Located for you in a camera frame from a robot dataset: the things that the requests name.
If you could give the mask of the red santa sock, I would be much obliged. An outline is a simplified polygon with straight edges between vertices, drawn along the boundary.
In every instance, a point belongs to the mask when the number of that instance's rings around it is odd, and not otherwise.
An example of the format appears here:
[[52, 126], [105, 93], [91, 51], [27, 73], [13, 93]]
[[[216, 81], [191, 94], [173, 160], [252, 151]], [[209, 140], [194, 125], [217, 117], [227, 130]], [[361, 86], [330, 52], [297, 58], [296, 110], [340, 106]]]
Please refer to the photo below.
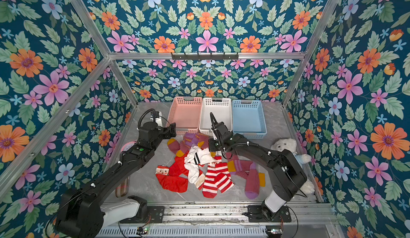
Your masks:
[[167, 166], [158, 166], [155, 175], [161, 187], [174, 193], [185, 193], [188, 187], [188, 180], [183, 177], [171, 176]]

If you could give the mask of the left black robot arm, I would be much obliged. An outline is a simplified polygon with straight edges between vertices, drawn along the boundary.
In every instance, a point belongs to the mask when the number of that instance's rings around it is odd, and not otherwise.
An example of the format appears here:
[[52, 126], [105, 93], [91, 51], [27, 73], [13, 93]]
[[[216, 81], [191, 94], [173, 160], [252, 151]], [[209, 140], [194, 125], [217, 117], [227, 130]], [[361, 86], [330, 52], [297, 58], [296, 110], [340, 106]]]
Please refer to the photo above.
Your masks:
[[144, 200], [128, 198], [120, 203], [104, 206], [106, 198], [133, 173], [144, 167], [154, 156], [164, 139], [176, 137], [176, 124], [158, 126], [155, 120], [137, 123], [136, 142], [131, 143], [113, 166], [101, 176], [70, 189], [62, 195], [56, 220], [56, 231], [71, 238], [94, 238], [100, 230], [126, 218], [132, 218], [142, 210]]

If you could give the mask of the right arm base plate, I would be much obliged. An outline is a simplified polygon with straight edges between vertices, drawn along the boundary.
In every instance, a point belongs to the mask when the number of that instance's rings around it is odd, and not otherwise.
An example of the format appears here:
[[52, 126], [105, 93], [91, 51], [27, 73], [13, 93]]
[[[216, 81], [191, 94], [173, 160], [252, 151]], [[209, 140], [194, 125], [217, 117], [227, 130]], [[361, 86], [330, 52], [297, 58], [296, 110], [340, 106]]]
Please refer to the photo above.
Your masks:
[[272, 212], [267, 206], [251, 206], [247, 207], [247, 211], [243, 213], [251, 223], [290, 223], [291, 214], [287, 206], [282, 206], [277, 212]]

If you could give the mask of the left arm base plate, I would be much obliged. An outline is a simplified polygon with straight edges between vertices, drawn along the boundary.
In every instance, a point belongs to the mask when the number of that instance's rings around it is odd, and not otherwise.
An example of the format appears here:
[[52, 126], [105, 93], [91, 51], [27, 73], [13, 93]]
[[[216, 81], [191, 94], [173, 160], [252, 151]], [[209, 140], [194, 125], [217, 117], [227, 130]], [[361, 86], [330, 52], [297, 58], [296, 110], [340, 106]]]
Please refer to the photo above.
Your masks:
[[123, 220], [128, 224], [160, 224], [164, 218], [164, 206], [147, 206], [138, 211], [137, 215]]

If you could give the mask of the maroon sock yellow heel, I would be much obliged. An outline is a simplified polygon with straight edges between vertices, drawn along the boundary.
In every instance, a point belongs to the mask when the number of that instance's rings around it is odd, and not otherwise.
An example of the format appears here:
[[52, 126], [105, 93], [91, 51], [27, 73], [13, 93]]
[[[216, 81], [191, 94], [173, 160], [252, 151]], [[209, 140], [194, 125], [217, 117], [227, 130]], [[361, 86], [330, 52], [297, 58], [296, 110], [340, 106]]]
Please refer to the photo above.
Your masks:
[[233, 153], [227, 153], [226, 157], [227, 167], [230, 174], [247, 179], [253, 162], [248, 160], [240, 160], [239, 157]]

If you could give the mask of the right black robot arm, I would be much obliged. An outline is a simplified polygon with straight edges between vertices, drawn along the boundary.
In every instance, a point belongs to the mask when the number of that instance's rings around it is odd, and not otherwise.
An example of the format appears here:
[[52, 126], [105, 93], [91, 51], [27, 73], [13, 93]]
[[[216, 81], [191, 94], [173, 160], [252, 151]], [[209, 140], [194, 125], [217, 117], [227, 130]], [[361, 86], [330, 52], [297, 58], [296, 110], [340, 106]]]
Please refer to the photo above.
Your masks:
[[215, 137], [209, 140], [210, 150], [220, 151], [224, 157], [226, 153], [246, 157], [268, 172], [273, 191], [264, 200], [263, 210], [278, 212], [301, 190], [308, 178], [291, 151], [268, 149], [241, 134], [234, 134], [224, 122], [218, 122], [213, 113], [210, 120]]

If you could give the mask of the maroon purple cuff sock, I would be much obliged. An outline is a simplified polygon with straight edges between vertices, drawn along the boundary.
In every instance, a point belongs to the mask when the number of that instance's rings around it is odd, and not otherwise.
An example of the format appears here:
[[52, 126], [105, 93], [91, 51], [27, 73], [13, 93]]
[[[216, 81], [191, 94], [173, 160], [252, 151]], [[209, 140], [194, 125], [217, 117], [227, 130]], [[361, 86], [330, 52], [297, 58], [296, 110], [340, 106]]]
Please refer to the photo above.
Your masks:
[[198, 146], [201, 149], [209, 148], [209, 136], [202, 134], [200, 132], [197, 133], [185, 133], [183, 136], [183, 143], [188, 148], [192, 146]]

